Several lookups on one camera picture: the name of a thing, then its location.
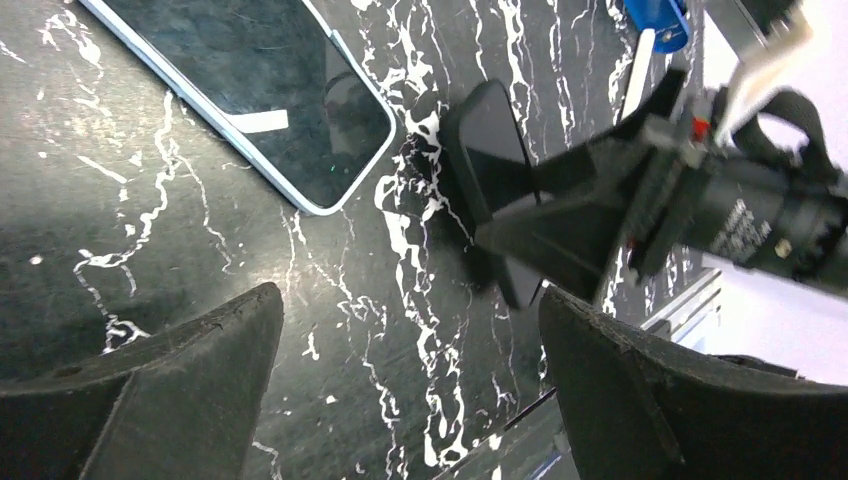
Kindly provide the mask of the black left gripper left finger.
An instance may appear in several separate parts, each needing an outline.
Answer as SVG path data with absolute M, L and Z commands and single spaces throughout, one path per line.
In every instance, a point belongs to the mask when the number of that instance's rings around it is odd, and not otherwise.
M 284 324 L 272 282 L 111 354 L 1 385 L 5 479 L 239 479 Z

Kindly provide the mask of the black phone case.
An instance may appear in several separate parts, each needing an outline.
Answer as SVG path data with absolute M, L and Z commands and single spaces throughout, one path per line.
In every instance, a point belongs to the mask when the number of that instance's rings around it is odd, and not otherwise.
M 478 84 L 442 118 L 440 142 L 470 213 L 474 236 L 487 223 L 541 203 L 506 87 Z

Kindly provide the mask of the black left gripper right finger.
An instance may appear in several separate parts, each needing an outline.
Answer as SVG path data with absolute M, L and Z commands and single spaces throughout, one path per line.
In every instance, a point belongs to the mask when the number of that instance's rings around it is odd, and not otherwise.
M 584 479 L 843 479 L 847 390 L 705 355 L 552 289 L 539 328 Z

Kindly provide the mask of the phone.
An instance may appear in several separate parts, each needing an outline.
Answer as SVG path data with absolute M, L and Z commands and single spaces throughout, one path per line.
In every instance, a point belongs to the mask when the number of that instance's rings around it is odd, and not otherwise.
M 397 130 L 310 1 L 90 1 L 88 10 L 298 209 L 337 212 Z

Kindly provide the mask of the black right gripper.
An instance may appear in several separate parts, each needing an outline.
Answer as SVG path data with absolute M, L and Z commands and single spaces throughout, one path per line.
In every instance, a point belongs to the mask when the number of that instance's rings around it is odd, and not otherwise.
M 554 196 L 585 182 L 614 181 L 647 155 L 641 133 L 672 170 L 669 193 L 651 200 L 657 216 L 633 230 L 629 265 L 654 275 L 675 245 L 721 257 L 832 295 L 847 292 L 847 175 L 830 160 L 817 109 L 803 94 L 783 90 L 762 113 L 797 127 L 807 141 L 796 150 L 771 142 L 757 119 L 733 134 L 733 147 L 684 149 L 660 132 L 684 90 L 687 71 L 669 69 L 647 100 L 615 126 L 533 168 L 539 192 Z

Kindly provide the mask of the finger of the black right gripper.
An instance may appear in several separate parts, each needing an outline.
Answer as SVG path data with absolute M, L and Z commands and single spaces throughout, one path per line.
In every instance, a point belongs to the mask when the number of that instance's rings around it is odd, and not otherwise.
M 474 243 L 488 253 L 508 302 L 534 302 L 548 280 L 596 302 L 624 238 L 632 202 L 622 195 L 522 196 L 494 208 L 474 199 Z

